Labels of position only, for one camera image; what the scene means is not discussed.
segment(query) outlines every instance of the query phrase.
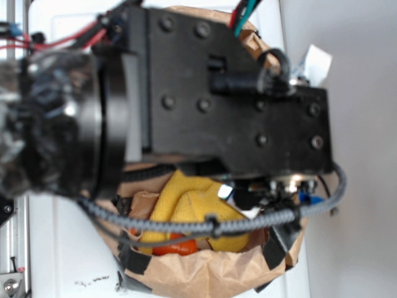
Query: blue wire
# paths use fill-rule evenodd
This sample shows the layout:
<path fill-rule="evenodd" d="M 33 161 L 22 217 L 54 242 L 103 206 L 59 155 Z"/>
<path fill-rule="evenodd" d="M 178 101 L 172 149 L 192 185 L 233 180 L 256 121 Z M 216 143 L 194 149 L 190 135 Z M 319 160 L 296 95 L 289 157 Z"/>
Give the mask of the blue wire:
<path fill-rule="evenodd" d="M 238 37 L 240 35 L 240 32 L 243 29 L 243 25 L 247 22 L 247 20 L 249 19 L 249 16 L 252 14 L 252 11 L 254 10 L 256 1 L 257 0 L 249 0 L 248 1 L 246 11 L 245 11 L 243 17 L 241 18 L 240 23 L 237 25 L 236 31 L 234 32 L 235 37 Z"/>

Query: black tape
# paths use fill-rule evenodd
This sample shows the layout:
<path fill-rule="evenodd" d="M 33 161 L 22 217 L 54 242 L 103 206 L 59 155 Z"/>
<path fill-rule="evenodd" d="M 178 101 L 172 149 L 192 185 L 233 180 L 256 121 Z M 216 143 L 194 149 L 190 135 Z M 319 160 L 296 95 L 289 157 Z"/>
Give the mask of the black tape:
<path fill-rule="evenodd" d="M 270 270 L 276 268 L 285 258 L 300 233 L 300 225 L 294 223 L 278 225 L 269 229 L 269 241 L 262 252 Z"/>
<path fill-rule="evenodd" d="M 133 273 L 143 275 L 148 269 L 151 256 L 133 251 L 128 245 L 120 246 L 120 264 L 124 270 L 128 269 Z"/>
<path fill-rule="evenodd" d="M 123 288 L 147 294 L 152 293 L 153 290 L 151 288 L 122 272 L 125 269 L 122 269 L 120 263 L 118 264 L 118 266 L 120 267 L 120 271 L 118 272 L 118 284 L 116 285 L 116 291 Z"/>
<path fill-rule="evenodd" d="M 263 284 L 263 285 L 261 285 L 261 286 L 259 286 L 259 287 L 256 287 L 254 290 L 255 290 L 255 292 L 257 292 L 258 294 L 260 293 L 260 292 L 262 292 L 264 289 L 266 289 L 267 288 L 267 286 L 269 285 L 269 284 L 271 284 L 272 282 L 268 282 L 267 284 Z"/>
<path fill-rule="evenodd" d="M 121 216 L 128 216 L 131 212 L 132 197 L 116 196 L 115 206 Z"/>

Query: yellow cloth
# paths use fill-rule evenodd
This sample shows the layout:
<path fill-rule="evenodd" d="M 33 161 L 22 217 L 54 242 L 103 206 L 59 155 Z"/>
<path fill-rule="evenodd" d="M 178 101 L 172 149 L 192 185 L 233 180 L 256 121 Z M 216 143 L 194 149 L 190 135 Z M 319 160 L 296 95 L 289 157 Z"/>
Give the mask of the yellow cloth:
<path fill-rule="evenodd" d="M 162 222 L 203 222 L 207 214 L 216 214 L 219 221 L 239 220 L 244 216 L 218 197 L 222 184 L 208 178 L 186 177 L 176 171 L 164 187 L 150 219 Z M 158 232 L 145 232 L 142 242 L 160 242 L 169 235 Z M 214 251 L 238 252 L 249 240 L 249 234 L 238 237 L 208 239 Z M 151 254 L 151 248 L 140 248 Z"/>

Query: cable tie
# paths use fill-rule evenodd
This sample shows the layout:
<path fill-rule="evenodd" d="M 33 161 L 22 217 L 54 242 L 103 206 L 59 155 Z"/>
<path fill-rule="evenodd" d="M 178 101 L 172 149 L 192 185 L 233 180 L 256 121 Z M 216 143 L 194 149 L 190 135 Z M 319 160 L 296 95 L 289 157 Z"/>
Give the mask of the cable tie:
<path fill-rule="evenodd" d="M 218 239 L 222 236 L 221 225 L 217 219 L 216 214 L 207 214 L 205 216 L 205 222 L 212 224 L 211 238 Z"/>
<path fill-rule="evenodd" d="M 286 206 L 286 208 L 290 209 L 293 212 L 294 220 L 293 220 L 293 222 L 291 224 L 294 225 L 296 228 L 301 229 L 302 227 L 300 225 L 300 220 L 302 218 L 302 213 L 301 213 L 301 210 L 300 210 L 300 206 L 299 205 L 295 205 L 293 203 L 293 204 L 290 204 L 290 205 Z"/>

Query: black bolt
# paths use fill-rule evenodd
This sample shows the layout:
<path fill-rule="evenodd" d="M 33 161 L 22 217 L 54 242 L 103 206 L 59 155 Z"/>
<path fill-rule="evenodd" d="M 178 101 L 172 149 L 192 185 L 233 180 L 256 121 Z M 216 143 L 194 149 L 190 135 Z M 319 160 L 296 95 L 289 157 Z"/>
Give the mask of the black bolt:
<path fill-rule="evenodd" d="M 169 16 L 162 17 L 159 24 L 165 32 L 171 32 L 174 30 L 174 20 Z"/>
<path fill-rule="evenodd" d="M 200 38 L 207 38 L 211 34 L 211 27 L 207 22 L 199 22 L 196 25 L 195 32 Z"/>
<path fill-rule="evenodd" d="M 162 99 L 162 102 L 163 102 L 163 106 L 167 110 L 173 110 L 176 107 L 176 100 L 173 96 L 165 95 Z"/>
<path fill-rule="evenodd" d="M 12 211 L 12 207 L 11 206 L 7 205 L 7 206 L 4 207 L 4 212 L 5 213 L 11 213 L 11 211 Z"/>
<path fill-rule="evenodd" d="M 314 149 L 320 150 L 324 147 L 324 140 L 319 135 L 316 135 L 311 139 L 311 145 L 313 146 Z"/>
<path fill-rule="evenodd" d="M 319 106 L 319 104 L 311 104 L 309 106 L 309 114 L 313 117 L 318 117 L 320 116 L 321 113 L 321 107 Z"/>
<path fill-rule="evenodd" d="M 109 18 L 108 18 L 108 17 L 101 17 L 101 18 L 100 18 L 100 22 L 101 22 L 101 24 L 102 24 L 102 25 L 104 25 L 104 26 L 108 26 L 108 25 L 109 25 L 109 22 L 110 22 L 110 20 L 109 20 Z"/>
<path fill-rule="evenodd" d="M 255 103 L 255 106 L 256 106 L 257 110 L 260 111 L 260 112 L 262 112 L 262 111 L 265 110 L 266 105 L 267 105 L 267 104 L 266 104 L 266 102 L 264 102 L 264 101 L 257 101 L 257 102 Z"/>
<path fill-rule="evenodd" d="M 201 99 L 198 101 L 198 109 L 203 113 L 209 112 L 211 109 L 211 102 L 208 99 Z"/>
<path fill-rule="evenodd" d="M 256 142 L 259 146 L 264 146 L 267 143 L 267 137 L 264 135 L 258 135 L 256 137 Z"/>

